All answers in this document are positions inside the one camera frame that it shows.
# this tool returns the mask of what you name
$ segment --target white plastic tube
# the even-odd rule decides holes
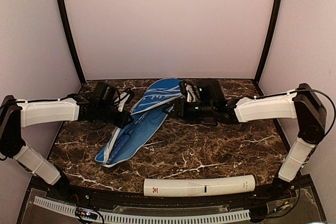
[[[145,179],[143,193],[151,197],[200,197],[253,191],[253,175],[212,179]]]

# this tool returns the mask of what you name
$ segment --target brown marble table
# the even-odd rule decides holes
[[[112,80],[119,89],[132,88],[130,109],[155,80]],[[225,98],[258,95],[251,80],[220,80]],[[81,94],[92,91],[88,81]],[[50,161],[73,185],[143,192],[145,178],[196,179],[253,174],[257,185],[271,183],[286,156],[285,146],[272,120],[217,127],[188,124],[167,118],[153,137],[130,160],[105,168],[96,154],[109,141],[113,125],[92,130],[88,122],[66,122],[56,139]]]

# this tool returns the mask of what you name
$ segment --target blue cloth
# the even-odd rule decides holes
[[[131,109],[134,122],[123,129],[115,128],[110,141],[97,154],[96,161],[112,167],[134,156],[166,119],[167,115],[162,112],[165,104],[182,96],[179,82],[179,79],[162,79],[150,85]]]

